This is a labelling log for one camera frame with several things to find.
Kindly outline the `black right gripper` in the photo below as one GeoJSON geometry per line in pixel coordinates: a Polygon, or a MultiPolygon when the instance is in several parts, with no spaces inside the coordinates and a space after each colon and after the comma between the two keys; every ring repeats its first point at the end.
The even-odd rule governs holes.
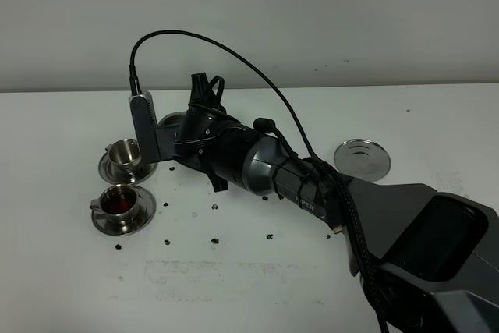
{"type": "Polygon", "coordinates": [[[222,112],[209,110],[211,88],[206,73],[191,76],[189,109],[174,139],[174,159],[205,174],[214,191],[243,186],[242,170],[257,131],[222,112]]]}

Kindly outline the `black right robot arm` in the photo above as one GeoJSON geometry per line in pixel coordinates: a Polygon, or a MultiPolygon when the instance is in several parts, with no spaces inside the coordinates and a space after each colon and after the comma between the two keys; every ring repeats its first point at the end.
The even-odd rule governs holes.
{"type": "Polygon", "coordinates": [[[380,328],[403,332],[498,329],[498,216],[424,184],[377,185],[299,158],[271,119],[244,126],[221,103],[219,76],[192,75],[175,158],[215,191],[235,184],[276,193],[345,236],[380,328]]]}

